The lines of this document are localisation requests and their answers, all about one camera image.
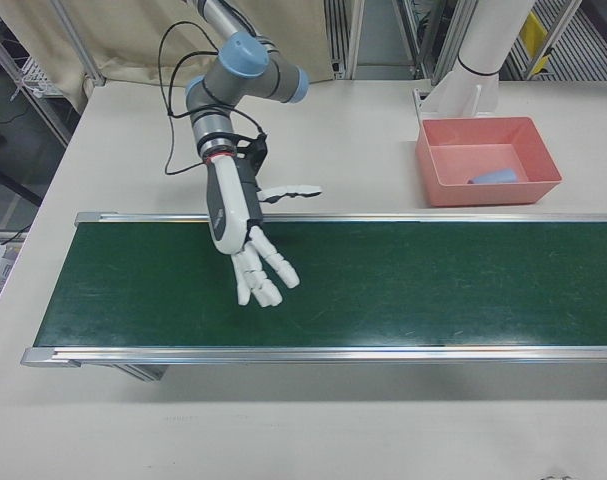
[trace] black strap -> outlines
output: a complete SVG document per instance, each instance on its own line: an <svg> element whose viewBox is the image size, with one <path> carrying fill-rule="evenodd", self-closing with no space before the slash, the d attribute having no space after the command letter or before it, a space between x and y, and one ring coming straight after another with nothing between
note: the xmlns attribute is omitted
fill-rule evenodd
<svg viewBox="0 0 607 480"><path fill-rule="evenodd" d="M499 73L501 71L501 69L499 69L499 70L497 70L494 73L477 72L476 70L471 69L470 67L468 67L467 65L465 65L463 63L463 61L461 60L461 55L457 55L456 59L459 61L459 63L461 64L461 66L464 69L466 69L470 73L473 73L474 75L478 75L479 77L491 77L491 76L496 75L497 73Z"/></svg>
<svg viewBox="0 0 607 480"><path fill-rule="evenodd" d="M228 107L232 107L232 106L233 106L233 105L230 105L230 104L229 104L229 103L227 103L227 102L223 102L222 100L219 100L218 98L216 98L216 95L214 95L214 94L212 93L212 91L211 91L209 88L207 88L207 85L205 84L205 78L204 78L204 79L203 79L203 81L201 82L201 86L203 87L203 90L205 90L205 93L207 93L207 94L209 95L209 97L210 97L212 100L214 100L214 102L212 102L212 103L220 103L220 104L226 105L226 106L228 106Z"/></svg>
<svg viewBox="0 0 607 480"><path fill-rule="evenodd" d="M239 135L237 133L230 133L230 132L208 133L207 135L204 135L203 137L201 137L201 139L198 141L198 143L196 144L196 151L200 152L201 147L203 145L205 145L206 142L209 142L210 140L216 140L219 138L224 138L226 140L230 140L231 142L234 142L234 146L237 146L238 143L242 142L242 141L246 141L248 143L252 143L254 141L253 138L245 137L245 136Z"/></svg>

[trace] conveyor belt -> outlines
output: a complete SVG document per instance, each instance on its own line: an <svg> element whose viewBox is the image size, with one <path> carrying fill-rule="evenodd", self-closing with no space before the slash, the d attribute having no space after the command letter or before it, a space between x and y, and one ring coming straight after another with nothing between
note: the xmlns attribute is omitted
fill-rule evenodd
<svg viewBox="0 0 607 480"><path fill-rule="evenodd" d="M34 346L607 346L607 223L266 231L302 280L261 309L206 223L80 224Z"/></svg>

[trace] black cable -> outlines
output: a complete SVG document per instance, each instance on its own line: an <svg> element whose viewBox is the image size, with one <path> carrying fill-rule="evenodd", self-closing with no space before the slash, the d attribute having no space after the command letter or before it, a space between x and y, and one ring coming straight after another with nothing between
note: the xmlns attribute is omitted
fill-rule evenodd
<svg viewBox="0 0 607 480"><path fill-rule="evenodd" d="M18 40L13 40L11 38L1 38L1 43L3 43L3 42L14 43L16 45L20 45L21 47L23 47L23 44L21 42L19 42Z"/></svg>
<svg viewBox="0 0 607 480"><path fill-rule="evenodd" d="M14 120L16 120L17 118L22 117L23 115L27 115L27 112L30 111L30 106L28 105L25 110L17 115L14 115L12 118L10 118L9 120L2 120L0 121L0 125L7 125L8 123L12 123Z"/></svg>
<svg viewBox="0 0 607 480"><path fill-rule="evenodd" d="M248 33L250 35L252 35L253 37L256 37L256 30L254 29L254 27L252 26L252 24L250 23L250 21L247 19L247 17L245 15L243 15L239 10L234 8L232 5L227 3L225 0L219 0L219 2L230 12L230 14L241 25L243 25L243 27L245 27L245 29L248 31Z"/></svg>
<svg viewBox="0 0 607 480"><path fill-rule="evenodd" d="M156 66L157 66L157 71L158 71L158 75L159 75L159 88L161 89L161 96L163 97L163 105L165 106L165 109L167 111L167 115L168 115L168 121L170 122L170 135L171 135L171 143L170 143L170 153L168 154L167 157L167 161L165 162L165 169L164 172L166 175L178 175L179 173L183 173L186 172L188 170L191 170L192 168L198 167L199 165L202 165L203 162L201 163L197 163L195 165L192 165L190 167L187 168L183 168L181 170L176 170L174 172L170 172L169 166L170 166L170 162L172 161L172 156L174 155L174 123L172 122L172 116L170 115L171 110L170 110L170 105L168 104L168 100L167 97L165 95L165 90L164 90L164 86L163 86L163 72L161 70L161 55L163 53L163 45L165 44L165 40L167 39L168 35L170 34L170 32L175 29L176 27L179 27L181 25L192 25L193 27L198 28L201 33L203 34L203 36L205 37L205 39L208 41L208 43L212 46L212 48L218 53L219 49L217 48L217 46L214 44L214 42L212 41L212 39L209 37L209 35L207 34L207 32L203 29L203 27L201 27L200 25L194 23L194 22L188 22L188 21L181 21L181 22L176 22L173 23L172 25L170 25L168 27L168 29L165 31L165 33L163 34L163 37L161 38L161 42L159 43L159 51L158 51L158 55L157 55L157 59L156 59ZM185 60L187 60L187 58L183 57L180 61L180 63L183 63ZM176 71L178 70L178 68L175 67L174 71L172 72L172 79L174 79L176 77Z"/></svg>
<svg viewBox="0 0 607 480"><path fill-rule="evenodd" d="M208 41L208 43L212 46L212 48L216 52L219 51L219 49L214 44L214 42L212 41L212 39L209 37L209 35L207 34L207 32L203 29L203 27L201 27L197 23L188 22L188 21L181 21L181 22L173 23L172 25L170 25L168 27L168 29L163 34L163 37L161 37L161 42L159 43L159 51L158 51L158 55L157 55L157 58L156 58L156 66L157 66L158 75L159 75L159 85L161 86L161 96L163 97L163 103L165 104L165 108L168 108L168 104L167 104L167 97L165 96L165 90L163 90L163 73L161 71L161 54L163 53L163 45L165 44L165 40L167 39L167 36L170 34L170 32L172 30L174 30L176 27L179 27L181 25L192 25L192 26L198 28L201 31L201 33L203 34L203 36L206 38L206 40Z"/></svg>
<svg viewBox="0 0 607 480"><path fill-rule="evenodd" d="M21 230L19 230L18 232L16 232L14 234L14 236L8 240L5 240L3 243L1 243L0 245L7 245L10 242L13 242L14 240L16 240L17 238L19 238L19 235L21 235L23 232L25 232L26 230L29 230L29 228L32 226L32 224L30 223L29 225L23 227Z"/></svg>
<svg viewBox="0 0 607 480"><path fill-rule="evenodd" d="M181 68L181 66L183 66L183 64L188 61L190 58L193 57L198 57L201 55L218 55L218 52L192 52L192 53L188 53L187 55L184 55L179 62L176 64L176 66L174 67L174 70L172 70L172 76L170 77L170 86L167 90L167 96L168 96L168 104L167 109L168 112L172 112L172 90L174 89L174 81L176 80L176 74L179 71L179 68Z"/></svg>
<svg viewBox="0 0 607 480"><path fill-rule="evenodd" d="M229 4L226 4L227 7L229 7L230 9L234 10ZM254 29L252 28L252 26L249 24L249 22L247 22L246 19L245 23L247 24L247 28L248 30L251 30L253 32L253 34L256 36L256 31L254 31ZM205 36L205 38L207 38L208 42L210 43L210 45L214 48L214 52L209 52L209 51L196 51L196 52L191 52L188 53L187 55L184 55L179 61L178 63L175 65L174 69L172 70L172 75L170 78L170 84L168 86L168 93L167 95L165 94L165 86L163 85L163 72L161 70L161 55L163 53L163 45L165 44L165 40L167 38L167 36L169 35L169 33L172 31L172 29L178 27L179 25L193 25L195 27L197 27ZM159 50L158 50L158 55L157 55L157 71L158 71L158 76L159 76L159 88L161 89L161 97L163 98L163 105L165 106L166 109L166 113L167 113L167 117L168 117L168 121L170 123L170 151L167 157L167 161L165 162L165 168L164 168L164 172L166 175L178 175L180 173L184 173L187 172L189 170L192 170L193 168L196 168L200 165L204 165L204 162L199 162L199 163L195 163L194 165L190 165L189 167L185 167L182 168L180 170L175 170L175 171L170 171L169 170L169 166L170 166L170 162L172 161L172 157L174 155L174 147L175 147L175 132L174 132L174 123L173 123L173 119L179 119L179 118L184 118L187 117L188 115L192 115L194 113L198 113L204 110L224 110L224 111L229 111L229 112L234 112L237 115L240 115L242 117L244 117L245 119L247 119L248 121L250 121L255 127L256 129L259 131L259 133L264 133L263 132L263 128L261 127L261 125L259 125L259 123L254 120L251 116L249 116L247 113L242 112L230 105L222 105L222 104L210 104L210 105L203 105L201 107L192 109L192 110L188 110L186 112L180 113L180 114L175 114L172 111L172 93L173 93L173 89L174 89L174 82L176 80L176 75L178 73L179 68L181 68L181 66L183 65L183 63L185 63L187 60L189 60L190 58L196 57L196 56L200 56L200 55L218 55L218 48L216 47L216 45L214 45L214 43L212 42L212 40L210 39L210 37L207 35L207 33L205 32L205 30L203 30L203 28L201 28L200 25L197 25L196 23L193 22L187 22L187 21L183 21L183 22L176 22L172 25L170 25L170 27L165 31L165 33L163 34L163 37L161 38L161 42L159 43Z"/></svg>
<svg viewBox="0 0 607 480"><path fill-rule="evenodd" d="M195 163L194 165L190 165L189 167L182 168L180 170L174 170L173 172L169 171L170 162L172 161L172 156L174 155L174 122L172 122L172 117L168 115L168 121L170 122L170 133L171 133L171 143L170 143L170 153L167 156L167 161L165 162L165 169L163 170L166 175L178 175L179 173L187 172L188 170L192 170L198 166L203 165L203 162Z"/></svg>

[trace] white table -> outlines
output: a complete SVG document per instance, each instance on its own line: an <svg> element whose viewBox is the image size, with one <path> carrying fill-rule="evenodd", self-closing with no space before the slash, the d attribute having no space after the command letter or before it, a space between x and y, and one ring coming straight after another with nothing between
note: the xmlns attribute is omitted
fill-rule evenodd
<svg viewBox="0 0 607 480"><path fill-rule="evenodd" d="M266 210L433 211L415 176L411 87L245 101L270 135L260 184L325 188ZM456 212L607 213L607 84L505 84L499 113L535 119L564 182L537 205ZM194 160L188 122L177 126L175 167ZM203 170L163 175L168 140L153 87L95 91L0 299L0 479L607 478L607 365L172 367L154 385L19 366L77 212L205 211Z"/></svg>

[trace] yellow object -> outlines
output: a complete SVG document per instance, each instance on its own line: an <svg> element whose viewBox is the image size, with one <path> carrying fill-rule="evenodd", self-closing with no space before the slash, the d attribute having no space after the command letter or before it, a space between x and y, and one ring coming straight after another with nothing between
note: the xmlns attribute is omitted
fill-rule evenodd
<svg viewBox="0 0 607 480"><path fill-rule="evenodd" d="M539 17L537 17L534 12L530 12L530 14L527 16L527 20L525 20L525 23L523 24L523 28L521 28L521 33L519 35L521 40L523 40L527 53L530 54L530 57L534 57L539 47L545 41L547 30L541 23L541 20L539 20ZM541 57L541 60L534 68L534 74L539 73L545 68L548 57L549 55L543 55Z"/></svg>

